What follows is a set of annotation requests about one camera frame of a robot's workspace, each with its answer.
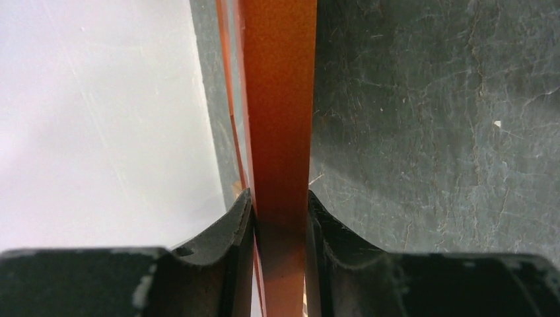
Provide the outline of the wooden picture frame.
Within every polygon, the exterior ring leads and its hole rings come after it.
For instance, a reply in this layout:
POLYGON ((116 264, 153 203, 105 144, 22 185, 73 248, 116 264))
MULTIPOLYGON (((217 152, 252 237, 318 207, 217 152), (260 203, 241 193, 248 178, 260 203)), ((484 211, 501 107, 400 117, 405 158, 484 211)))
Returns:
POLYGON ((264 316, 302 316, 312 129, 315 1, 217 1, 228 98, 239 80, 241 183, 256 217, 264 316))

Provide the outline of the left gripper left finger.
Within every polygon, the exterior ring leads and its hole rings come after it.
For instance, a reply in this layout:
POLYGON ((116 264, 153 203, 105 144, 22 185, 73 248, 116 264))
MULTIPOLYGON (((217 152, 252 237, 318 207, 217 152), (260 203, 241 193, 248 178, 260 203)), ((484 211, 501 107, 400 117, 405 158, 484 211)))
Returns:
POLYGON ((2 316, 249 316, 254 214, 244 190, 210 227, 160 247, 1 254, 2 316))

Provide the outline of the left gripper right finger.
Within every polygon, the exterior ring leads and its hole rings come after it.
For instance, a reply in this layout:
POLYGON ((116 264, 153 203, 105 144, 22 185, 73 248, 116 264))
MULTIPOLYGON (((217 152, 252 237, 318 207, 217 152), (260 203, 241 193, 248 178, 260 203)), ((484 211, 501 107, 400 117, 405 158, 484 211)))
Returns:
POLYGON ((309 316, 558 316, 559 270, 534 254, 391 253, 308 195, 309 316))

